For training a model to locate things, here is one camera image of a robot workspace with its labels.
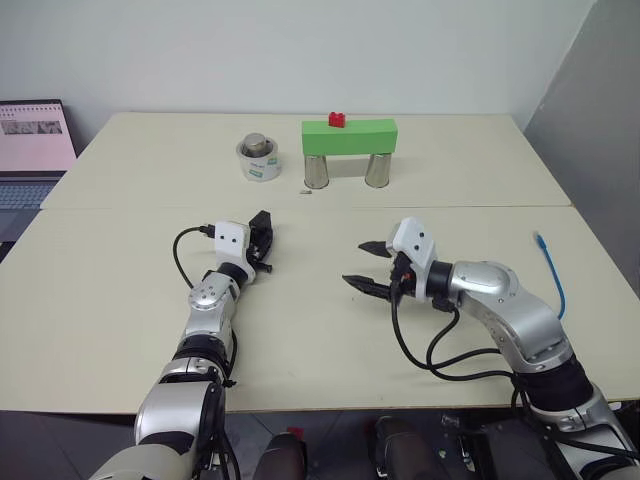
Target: floor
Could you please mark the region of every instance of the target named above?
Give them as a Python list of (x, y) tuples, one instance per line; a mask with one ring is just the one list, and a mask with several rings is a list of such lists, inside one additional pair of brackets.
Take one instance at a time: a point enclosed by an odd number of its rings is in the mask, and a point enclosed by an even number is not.
[[(230, 414), (227, 431), (242, 476), (250, 479), (274, 434), (289, 427), (303, 430), (309, 459), (309, 480), (376, 478), (368, 459), (367, 429), (383, 414), (411, 422), (442, 458), (452, 479), (479, 478), (462, 461), (456, 436), (441, 426), (437, 410), (320, 411)], [(0, 476), (27, 480), (80, 480), (119, 450), (133, 444), (131, 417), (117, 423), (74, 416), (0, 412)], [(487, 427), (500, 473), (498, 478), (553, 479), (536, 439), (518, 422)], [(203, 479), (215, 475), (203, 475)]]

